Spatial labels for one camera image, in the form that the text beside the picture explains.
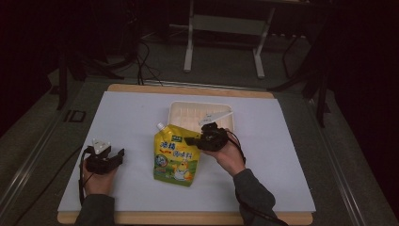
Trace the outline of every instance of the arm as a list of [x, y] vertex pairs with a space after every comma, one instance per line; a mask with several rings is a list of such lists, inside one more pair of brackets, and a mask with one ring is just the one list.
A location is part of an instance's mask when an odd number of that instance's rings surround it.
[[85, 183], [86, 198], [82, 209], [74, 225], [115, 225], [114, 205], [115, 199], [109, 194], [118, 168], [105, 175], [93, 174], [86, 169], [86, 161], [83, 164], [83, 177]]
[[[237, 143], [237, 140], [230, 133], [229, 137]], [[230, 141], [217, 152], [203, 152], [213, 156], [217, 163], [232, 177], [237, 199], [241, 203], [240, 214], [245, 225], [278, 225], [245, 208], [245, 205], [248, 205], [256, 211], [276, 218], [276, 214], [272, 210], [276, 202], [273, 194], [258, 181], [250, 169], [246, 169], [243, 156]]]

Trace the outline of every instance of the forearm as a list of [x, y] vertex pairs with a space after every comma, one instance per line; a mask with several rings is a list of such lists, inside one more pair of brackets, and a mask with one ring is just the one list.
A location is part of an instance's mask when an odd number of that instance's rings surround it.
[[[233, 177], [237, 196], [241, 202], [246, 203], [251, 208], [276, 218], [273, 206], [276, 200], [253, 175], [250, 169], [244, 169]], [[276, 225], [269, 220], [261, 218], [240, 205], [240, 213], [245, 225]]]
[[74, 225], [115, 225], [115, 199], [106, 195], [88, 195]]

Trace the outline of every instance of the person's left hand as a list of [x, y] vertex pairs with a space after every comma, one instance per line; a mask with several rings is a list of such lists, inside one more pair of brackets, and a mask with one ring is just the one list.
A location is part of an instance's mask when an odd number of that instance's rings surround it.
[[83, 163], [83, 183], [86, 191], [86, 196], [92, 194], [109, 195], [114, 183], [114, 177], [118, 168], [113, 169], [107, 174], [100, 175], [89, 172], [86, 169], [87, 160]]

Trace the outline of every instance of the hand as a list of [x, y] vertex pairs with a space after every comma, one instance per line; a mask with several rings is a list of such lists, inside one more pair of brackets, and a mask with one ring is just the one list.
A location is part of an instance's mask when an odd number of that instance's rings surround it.
[[[229, 133], [229, 129], [226, 130], [228, 131], [229, 138], [232, 139], [235, 143], [238, 143], [233, 135]], [[231, 143], [231, 141], [228, 141], [227, 144], [217, 152], [210, 152], [205, 150], [202, 150], [202, 152], [213, 156], [216, 159], [217, 163], [232, 177], [246, 168], [243, 156], [241, 155], [237, 147], [235, 147]]]
[[113, 169], [107, 174], [100, 175], [89, 172], [86, 169], [87, 160], [83, 162], [83, 183], [86, 196], [91, 194], [109, 195], [112, 190], [115, 174], [118, 168]]

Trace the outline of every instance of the dark background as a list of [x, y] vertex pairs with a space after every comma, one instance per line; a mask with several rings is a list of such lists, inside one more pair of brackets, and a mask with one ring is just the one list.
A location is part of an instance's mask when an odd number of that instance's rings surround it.
[[[93, 1], [103, 10], [112, 1]], [[187, 24], [188, 1], [138, 1], [141, 23], [152, 26], [161, 36], [168, 24]], [[325, 31], [324, 51], [332, 67], [328, 86], [351, 126], [361, 149], [395, 215], [399, 218], [399, 107], [397, 1], [341, 1]], [[207, 10], [211, 6], [199, 5]], [[57, 68], [59, 38], [74, 38], [92, 57], [114, 49], [113, 39], [101, 35], [107, 29], [123, 29], [123, 16], [113, 5], [102, 14], [113, 18], [97, 20], [89, 1], [2, 1], [0, 3], [0, 136], [16, 122], [39, 97], [49, 90], [47, 74]], [[245, 13], [242, 8], [238, 13]], [[294, 5], [279, 8], [271, 33], [295, 34], [301, 24], [319, 20], [319, 13]]]

